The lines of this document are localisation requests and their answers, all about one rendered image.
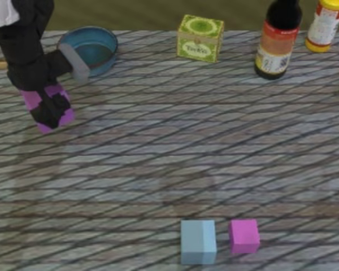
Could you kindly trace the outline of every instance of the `yellow lid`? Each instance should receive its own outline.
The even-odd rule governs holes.
[[[330,10],[339,10],[339,0],[320,0],[320,3]]]

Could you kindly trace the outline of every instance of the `barcode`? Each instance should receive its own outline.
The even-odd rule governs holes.
[[[280,62],[280,68],[284,68],[288,64],[288,57],[283,58]]]

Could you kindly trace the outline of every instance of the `green background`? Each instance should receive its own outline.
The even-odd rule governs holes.
[[[301,0],[302,29],[318,0]],[[225,21],[226,30],[260,30],[272,0],[55,0],[49,30],[97,25],[112,30],[176,30],[183,15]]]

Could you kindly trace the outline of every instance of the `sauce bottle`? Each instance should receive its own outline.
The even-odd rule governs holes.
[[[275,0],[270,5],[255,58],[260,77],[274,80],[285,74],[301,19],[299,0]]]
[[[316,53],[324,53],[339,27],[339,0],[319,0],[315,18],[307,33],[306,47]]]

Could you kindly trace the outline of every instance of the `purple block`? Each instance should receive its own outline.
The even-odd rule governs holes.
[[[229,236],[232,253],[256,253],[260,246],[256,219],[231,220]]]
[[[45,88],[45,91],[46,91],[46,94],[49,97],[52,97],[55,94],[60,93],[69,102],[69,95],[66,92],[66,90],[64,90],[63,87],[60,84],[57,84],[55,86],[48,86],[48,87]],[[36,108],[39,105],[39,103],[42,101],[39,94],[36,93],[35,91],[23,91],[23,90],[21,90],[20,93],[24,98],[24,102],[25,102],[25,105],[26,105],[28,111]],[[74,110],[72,108],[70,108],[70,109],[65,111],[64,115],[60,119],[59,126],[63,126],[63,125],[66,125],[68,123],[71,123],[72,121],[74,121],[74,119],[75,119]],[[52,131],[51,128],[49,128],[48,126],[46,126],[44,124],[37,123],[37,126],[43,134],[50,133]]]

